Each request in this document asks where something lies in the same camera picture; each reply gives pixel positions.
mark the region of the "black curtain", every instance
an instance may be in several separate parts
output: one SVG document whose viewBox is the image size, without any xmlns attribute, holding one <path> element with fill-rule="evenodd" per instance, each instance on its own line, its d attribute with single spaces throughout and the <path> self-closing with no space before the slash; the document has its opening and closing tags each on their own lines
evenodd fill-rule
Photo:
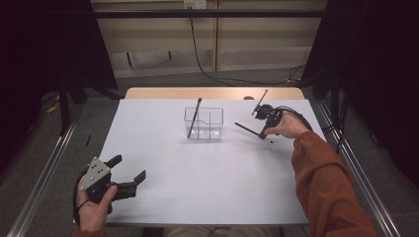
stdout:
<svg viewBox="0 0 419 237">
<path fill-rule="evenodd" d="M 57 91 L 59 80 L 80 103 L 87 84 L 117 83 L 89 0 L 2 1 L 0 45 L 3 172 L 35 123 L 42 95 Z"/>
</svg>

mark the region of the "person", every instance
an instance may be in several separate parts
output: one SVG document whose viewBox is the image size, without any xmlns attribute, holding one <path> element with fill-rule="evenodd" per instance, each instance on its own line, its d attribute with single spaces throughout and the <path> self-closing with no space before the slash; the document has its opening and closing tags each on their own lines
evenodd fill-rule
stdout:
<svg viewBox="0 0 419 237">
<path fill-rule="evenodd" d="M 289 112 L 284 112 L 281 122 L 267 128 L 265 133 L 294 139 L 295 191 L 308 218 L 308 236 L 377 236 L 372 222 L 358 204 L 348 168 L 329 144 Z M 116 187 L 111 187 L 99 204 L 87 201 L 81 206 L 80 227 L 73 237 L 106 236 L 108 205 L 116 191 Z M 87 198 L 87 194 L 79 193 L 77 203 Z M 274 228 L 264 227 L 188 227 L 173 229 L 167 236 L 279 236 L 276 234 Z"/>
</svg>

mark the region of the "black stick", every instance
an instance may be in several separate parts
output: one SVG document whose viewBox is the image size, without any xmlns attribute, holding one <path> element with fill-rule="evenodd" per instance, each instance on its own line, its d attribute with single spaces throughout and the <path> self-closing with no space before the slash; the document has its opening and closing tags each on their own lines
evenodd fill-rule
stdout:
<svg viewBox="0 0 419 237">
<path fill-rule="evenodd" d="M 191 128 L 189 129 L 188 138 L 191 137 L 192 128 L 194 128 L 195 119 L 197 118 L 198 109 L 200 108 L 201 100 L 203 98 L 198 99 L 197 108 L 195 109 L 194 118 L 192 119 Z"/>
</svg>

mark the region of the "metal rail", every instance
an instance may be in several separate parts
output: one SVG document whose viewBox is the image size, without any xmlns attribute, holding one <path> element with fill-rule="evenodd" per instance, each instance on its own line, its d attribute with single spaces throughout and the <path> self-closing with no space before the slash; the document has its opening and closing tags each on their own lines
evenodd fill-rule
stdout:
<svg viewBox="0 0 419 237">
<path fill-rule="evenodd" d="M 64 153 L 71 135 L 73 134 L 75 123 L 80 118 L 81 111 L 82 108 L 78 108 L 75 118 L 70 124 L 70 127 L 63 135 L 59 136 L 55 148 L 49 156 L 45 168 L 43 168 L 40 178 L 38 179 L 24 207 L 13 223 L 9 233 L 7 234 L 7 237 L 23 237 L 28 231 L 31 221 L 41 204 L 43 195 L 50 182 L 50 179 L 59 163 L 62 154 Z"/>
<path fill-rule="evenodd" d="M 332 125 L 333 121 L 331 119 L 331 113 L 329 108 L 325 103 L 317 103 L 318 108 L 320 109 L 323 117 L 325 118 L 327 125 Z M 336 142 L 339 142 L 341 137 L 341 131 L 338 129 L 333 129 L 332 134 Z M 367 175 L 365 174 L 361 164 L 358 162 L 357 157 L 351 149 L 348 141 L 345 137 L 342 138 L 340 144 L 340 150 L 342 152 L 342 158 L 344 158 L 346 164 L 351 169 L 351 172 L 354 176 L 354 179 L 357 181 L 358 185 L 361 188 L 361 191 L 364 194 L 370 208 L 372 209 L 378 224 L 381 226 L 382 231 L 387 237 L 399 237 L 400 233 L 398 232 L 394 222 L 391 219 L 391 216 L 388 210 L 385 208 L 381 199 L 377 195 L 373 185 L 370 183 Z"/>
</svg>

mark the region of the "black tool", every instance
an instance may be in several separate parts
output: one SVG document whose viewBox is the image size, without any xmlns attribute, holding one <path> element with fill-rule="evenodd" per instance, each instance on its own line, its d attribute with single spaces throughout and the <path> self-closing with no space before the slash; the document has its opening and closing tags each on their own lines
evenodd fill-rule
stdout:
<svg viewBox="0 0 419 237">
<path fill-rule="evenodd" d="M 91 202 L 99 203 L 110 186 L 118 187 L 118 191 L 113 200 L 134 198 L 136 196 L 137 186 L 146 178 L 145 170 L 136 176 L 133 179 L 133 182 L 117 184 L 111 181 L 111 169 L 118 165 L 122 160 L 123 157 L 121 155 L 115 156 L 108 162 L 102 162 L 95 157 L 91 164 L 89 164 L 89 167 L 81 172 L 74 185 L 73 191 L 73 217 L 78 225 L 80 221 L 78 213 L 80 206 L 77 206 L 77 191 L 80 180 L 84 175 L 86 175 L 86 177 L 81 184 L 80 191 L 87 192 L 89 201 Z M 112 210 L 112 205 L 110 204 L 108 207 L 108 214 L 110 214 Z"/>
<path fill-rule="evenodd" d="M 194 118 L 192 119 L 191 128 L 189 129 L 188 138 L 191 137 L 191 132 L 192 132 L 192 129 L 194 128 L 194 122 L 195 122 L 195 119 L 197 119 L 197 113 L 198 113 L 198 109 L 200 108 L 200 104 L 201 104 L 202 99 L 203 98 L 198 99 L 197 108 L 195 109 Z"/>
<path fill-rule="evenodd" d="M 250 131 L 251 133 L 253 133 L 253 134 L 255 134 L 255 135 L 259 136 L 259 134 L 258 134 L 256 131 L 253 131 L 253 130 L 249 129 L 249 128 L 245 127 L 244 125 L 242 125 L 242 124 L 240 124 L 240 123 L 238 123 L 238 122 L 235 122 L 234 124 L 236 124 L 236 125 L 240 126 L 241 128 L 243 128 L 243 129 L 245 129 L 245 130 L 247 130 L 247 131 Z M 268 138 L 266 138 L 266 137 L 264 138 L 264 140 L 267 140 L 267 141 L 269 141 L 269 142 L 271 142 L 271 143 L 274 143 L 274 141 L 273 141 L 273 140 L 268 139 Z"/>
<path fill-rule="evenodd" d="M 313 131 L 313 129 L 311 128 L 310 123 L 304 118 L 304 116 L 302 114 L 299 114 L 298 112 L 296 112 L 295 110 L 289 108 L 289 107 L 285 107 L 285 106 L 279 106 L 276 108 L 273 108 L 271 105 L 263 105 L 260 106 L 263 98 L 265 97 L 266 93 L 268 92 L 268 90 L 265 90 L 264 95 L 262 96 L 262 99 L 259 101 L 259 103 L 256 105 L 256 108 L 253 110 L 252 116 L 256 113 L 255 119 L 259 119 L 259 120 L 266 120 L 266 124 L 265 126 L 262 128 L 262 131 L 257 133 L 239 123 L 235 123 L 236 125 L 240 126 L 241 128 L 246 129 L 247 131 L 252 132 L 253 134 L 257 135 L 259 138 L 263 139 L 263 140 L 267 140 L 271 143 L 274 143 L 274 141 L 266 138 L 266 134 L 265 134 L 265 130 L 268 127 L 275 127 L 278 124 L 280 124 L 281 119 L 283 118 L 283 114 L 284 112 L 290 112 L 293 113 L 295 116 L 297 116 L 303 123 L 304 125 L 311 131 Z"/>
</svg>

